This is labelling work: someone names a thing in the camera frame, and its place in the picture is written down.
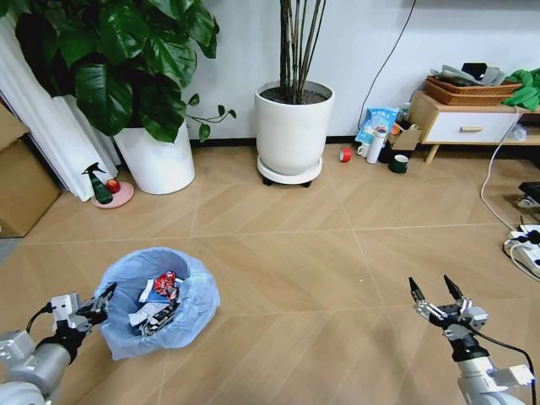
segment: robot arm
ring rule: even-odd
[[[454,304],[430,304],[412,278],[409,278],[414,309],[429,323],[440,327],[453,348],[452,358],[462,372],[458,386],[468,405],[519,405],[523,402],[504,393],[510,386],[530,384],[534,375],[524,365],[497,369],[489,352],[474,337],[486,324],[488,313],[473,306],[459,287],[445,275],[446,286]]]
[[[75,293],[54,297],[41,310],[54,316],[54,335],[37,345],[28,330],[0,336],[0,359],[8,367],[6,383],[0,385],[0,403],[16,405],[52,403],[64,370],[77,357],[78,348],[93,325],[107,319],[109,300],[116,284],[82,305]]]

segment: tape roll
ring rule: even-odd
[[[353,151],[351,148],[343,148],[339,149],[339,161],[343,163],[347,163],[351,160],[351,155],[353,154]]]

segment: cup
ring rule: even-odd
[[[401,175],[407,173],[408,157],[402,154],[397,154],[394,156],[394,159],[391,161],[388,168],[394,173],[399,173]]]
[[[367,158],[368,151],[370,150],[371,143],[362,143],[360,146],[358,146],[358,150],[356,151],[357,154],[362,156],[363,158]]]

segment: white cable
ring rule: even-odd
[[[514,126],[517,124],[519,119],[520,119],[520,113],[516,107],[516,119],[514,123],[510,126],[510,129],[506,131],[505,135],[500,140],[499,145],[497,146],[497,149],[493,152],[493,155],[491,156],[491,160],[489,161],[488,175],[486,176],[486,180],[483,181],[482,188],[480,188],[480,199],[483,201],[484,204],[486,204],[486,207],[488,207],[489,211],[491,211],[491,213],[495,217],[497,217],[497,219],[500,222],[502,222],[506,226],[506,228],[508,228],[509,230],[516,230],[516,229],[512,225],[510,225],[508,222],[506,222],[500,215],[498,215],[494,209],[491,208],[491,206],[489,205],[489,202],[487,202],[485,197],[483,196],[483,193],[485,191],[486,186],[488,185],[489,178],[491,177],[491,167],[493,166],[495,157],[497,156],[499,149],[501,148],[501,146],[503,146],[503,143],[505,142],[508,135],[510,135],[510,132],[512,132],[512,129],[514,129]]]
[[[520,247],[521,249],[525,249],[527,250],[527,248],[519,243],[516,243],[514,245],[512,245],[512,247],[510,248],[510,259],[512,259],[512,262],[516,265],[517,268],[519,268],[520,270],[522,270],[527,276],[531,277],[531,278],[534,278],[535,280],[537,281],[540,281],[540,278],[535,276],[531,270],[529,270],[528,268],[526,267],[523,267],[520,263],[517,262],[516,258],[514,257],[514,249],[516,249],[517,247]]]

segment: woven basket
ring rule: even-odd
[[[428,76],[426,79],[429,82],[436,84],[437,86],[449,91],[455,95],[511,95],[514,90],[518,90],[521,87],[521,83],[513,83],[504,81],[500,86],[455,86],[447,82],[443,82]]]
[[[425,80],[425,92],[437,101],[446,105],[498,105],[501,101],[510,97],[510,94],[504,95],[469,95],[453,94]]]

